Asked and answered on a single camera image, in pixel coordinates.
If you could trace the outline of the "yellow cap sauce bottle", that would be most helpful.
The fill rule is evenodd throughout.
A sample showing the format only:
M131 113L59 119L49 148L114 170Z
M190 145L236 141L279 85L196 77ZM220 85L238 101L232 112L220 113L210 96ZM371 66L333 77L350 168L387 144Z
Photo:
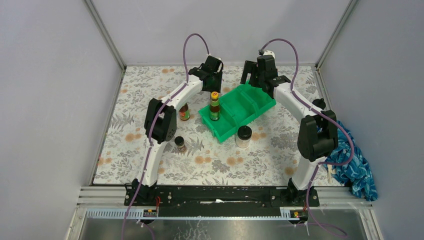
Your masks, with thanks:
M213 91L210 94L210 103L209 103L209 117L212 121L218 121L220 118L220 94L217 91Z

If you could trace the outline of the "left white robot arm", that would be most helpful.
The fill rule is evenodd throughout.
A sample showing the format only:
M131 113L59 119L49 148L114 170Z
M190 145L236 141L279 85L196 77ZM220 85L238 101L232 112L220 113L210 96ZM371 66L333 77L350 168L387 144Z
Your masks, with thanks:
M142 205L148 206L155 200L159 163L167 142L176 134L178 111L197 93L220 92L223 68L219 57L208 55L204 63L187 72L188 81L181 83L164 99L149 101L144 121L147 149L135 190L135 197Z

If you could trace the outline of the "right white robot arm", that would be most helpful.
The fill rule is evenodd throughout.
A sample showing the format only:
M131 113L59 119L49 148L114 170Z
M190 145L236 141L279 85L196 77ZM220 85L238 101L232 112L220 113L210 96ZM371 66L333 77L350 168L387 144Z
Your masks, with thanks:
M271 54L262 54L256 61L245 61L240 82L261 89L299 122L297 148L301 159L286 193L287 201L299 206L310 195L319 164L338 146L336 115L331 110L321 111L295 90L293 80L279 75Z

